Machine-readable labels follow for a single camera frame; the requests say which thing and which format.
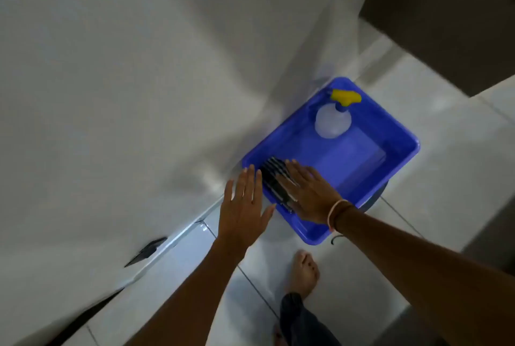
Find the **person's right hand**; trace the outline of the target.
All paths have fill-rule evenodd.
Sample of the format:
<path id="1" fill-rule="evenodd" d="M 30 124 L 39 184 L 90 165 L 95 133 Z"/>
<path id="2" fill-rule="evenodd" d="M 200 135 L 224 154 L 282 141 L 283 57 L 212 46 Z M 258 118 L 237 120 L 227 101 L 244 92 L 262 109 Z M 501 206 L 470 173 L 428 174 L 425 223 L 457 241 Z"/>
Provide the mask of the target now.
<path id="1" fill-rule="evenodd" d="M 340 194 L 334 189 L 318 172 L 318 181 L 311 183 L 299 183 L 299 162 L 297 160 L 286 160 L 286 168 L 297 185 L 297 202 L 291 207 L 303 220 L 316 224 L 326 225 L 332 229 L 331 217 L 338 206 L 348 205 Z"/>

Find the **person's left hand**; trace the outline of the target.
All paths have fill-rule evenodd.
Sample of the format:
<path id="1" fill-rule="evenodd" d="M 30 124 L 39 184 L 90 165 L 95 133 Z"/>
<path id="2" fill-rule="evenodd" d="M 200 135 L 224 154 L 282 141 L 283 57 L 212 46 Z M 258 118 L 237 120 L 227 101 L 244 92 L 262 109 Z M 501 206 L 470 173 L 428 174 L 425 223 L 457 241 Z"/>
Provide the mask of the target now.
<path id="1" fill-rule="evenodd" d="M 246 170 L 241 170 L 234 180 L 233 198 L 220 208 L 217 240 L 231 253 L 242 259 L 246 251 L 263 234 L 268 225 L 261 225 L 263 207 L 262 173 L 255 169 L 255 189 L 253 199 L 245 199 Z"/>

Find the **person's right forearm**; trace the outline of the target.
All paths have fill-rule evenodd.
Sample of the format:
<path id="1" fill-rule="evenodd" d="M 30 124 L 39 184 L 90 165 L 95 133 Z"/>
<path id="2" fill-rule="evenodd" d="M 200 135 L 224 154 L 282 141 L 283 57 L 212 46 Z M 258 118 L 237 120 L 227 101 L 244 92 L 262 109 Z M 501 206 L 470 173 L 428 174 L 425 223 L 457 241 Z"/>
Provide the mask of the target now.
<path id="1" fill-rule="evenodd" d="M 515 277 L 338 206 L 350 240 L 450 346 L 515 346 Z"/>

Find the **person's left forearm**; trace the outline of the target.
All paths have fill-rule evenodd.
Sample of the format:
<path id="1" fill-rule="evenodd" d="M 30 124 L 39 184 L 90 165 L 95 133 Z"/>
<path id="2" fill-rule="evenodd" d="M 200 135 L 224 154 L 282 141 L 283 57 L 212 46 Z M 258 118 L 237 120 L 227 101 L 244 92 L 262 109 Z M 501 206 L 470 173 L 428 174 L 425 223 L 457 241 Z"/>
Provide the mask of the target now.
<path id="1" fill-rule="evenodd" d="M 196 269 L 125 346 L 205 346 L 216 311 L 247 245 L 219 237 Z"/>

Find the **blue plastic tub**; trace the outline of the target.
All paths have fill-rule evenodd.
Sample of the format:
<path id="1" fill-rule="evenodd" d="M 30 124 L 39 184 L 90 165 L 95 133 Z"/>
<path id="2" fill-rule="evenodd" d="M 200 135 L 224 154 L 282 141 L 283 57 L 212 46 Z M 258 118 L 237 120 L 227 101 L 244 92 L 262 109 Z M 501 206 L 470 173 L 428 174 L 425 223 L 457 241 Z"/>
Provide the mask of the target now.
<path id="1" fill-rule="evenodd" d="M 362 100 L 348 109 L 349 129 L 335 139 L 315 130 L 316 114 L 331 101 L 331 91 L 358 93 Z M 420 143 L 377 102 L 346 77 L 337 77 L 317 91 L 242 159 L 242 167 L 264 171 L 268 159 L 296 159 L 314 167 L 346 200 L 367 210 L 388 181 L 419 151 Z"/>

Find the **clear spray bottle yellow trigger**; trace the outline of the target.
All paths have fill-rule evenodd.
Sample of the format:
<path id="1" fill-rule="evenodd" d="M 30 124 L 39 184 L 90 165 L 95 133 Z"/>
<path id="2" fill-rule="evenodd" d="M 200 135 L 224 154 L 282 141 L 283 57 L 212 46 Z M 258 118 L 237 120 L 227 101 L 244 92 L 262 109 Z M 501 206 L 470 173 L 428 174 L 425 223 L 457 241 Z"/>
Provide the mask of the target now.
<path id="1" fill-rule="evenodd" d="M 315 131 L 324 139 L 335 139 L 348 131 L 352 124 L 349 107 L 362 102 L 362 96 L 355 91 L 331 89 L 330 102 L 323 105 L 316 114 Z"/>

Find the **person's bare foot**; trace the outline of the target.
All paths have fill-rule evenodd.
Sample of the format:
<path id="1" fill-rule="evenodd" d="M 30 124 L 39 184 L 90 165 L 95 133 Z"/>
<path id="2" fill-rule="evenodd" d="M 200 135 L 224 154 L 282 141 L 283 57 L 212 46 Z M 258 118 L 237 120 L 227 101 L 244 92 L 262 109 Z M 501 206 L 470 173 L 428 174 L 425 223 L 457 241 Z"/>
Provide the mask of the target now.
<path id="1" fill-rule="evenodd" d="M 300 250 L 293 257 L 286 292 L 296 293 L 304 301 L 313 292 L 319 279 L 319 268 L 312 254 Z"/>

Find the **black door fitting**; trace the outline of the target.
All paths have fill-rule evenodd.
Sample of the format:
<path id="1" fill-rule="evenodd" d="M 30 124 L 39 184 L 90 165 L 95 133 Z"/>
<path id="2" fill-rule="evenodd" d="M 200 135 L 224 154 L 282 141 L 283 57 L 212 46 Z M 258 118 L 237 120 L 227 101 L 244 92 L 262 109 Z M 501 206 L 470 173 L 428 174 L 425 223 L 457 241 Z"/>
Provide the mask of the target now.
<path id="1" fill-rule="evenodd" d="M 167 241 L 167 237 L 161 237 L 150 241 L 124 267 L 130 267 L 138 262 L 150 258 L 165 241 Z"/>

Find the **dark trouser leg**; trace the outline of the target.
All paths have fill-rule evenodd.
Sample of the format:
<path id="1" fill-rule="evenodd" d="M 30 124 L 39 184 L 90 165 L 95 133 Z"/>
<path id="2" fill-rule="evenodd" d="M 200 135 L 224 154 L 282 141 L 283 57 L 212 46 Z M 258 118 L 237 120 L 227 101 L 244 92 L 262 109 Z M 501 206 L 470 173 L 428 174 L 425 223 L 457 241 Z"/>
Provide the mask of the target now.
<path id="1" fill-rule="evenodd" d="M 281 300 L 279 328 L 288 346 L 342 346 L 296 292 L 287 293 Z"/>

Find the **brown cabinet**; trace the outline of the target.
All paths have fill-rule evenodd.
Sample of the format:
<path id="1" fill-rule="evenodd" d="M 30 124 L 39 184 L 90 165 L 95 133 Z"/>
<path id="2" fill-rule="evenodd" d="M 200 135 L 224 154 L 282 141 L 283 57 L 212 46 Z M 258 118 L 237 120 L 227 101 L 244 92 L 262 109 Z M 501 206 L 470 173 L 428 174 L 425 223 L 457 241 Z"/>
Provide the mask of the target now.
<path id="1" fill-rule="evenodd" d="M 515 75 L 515 0 L 365 0 L 359 16 L 467 96 Z"/>

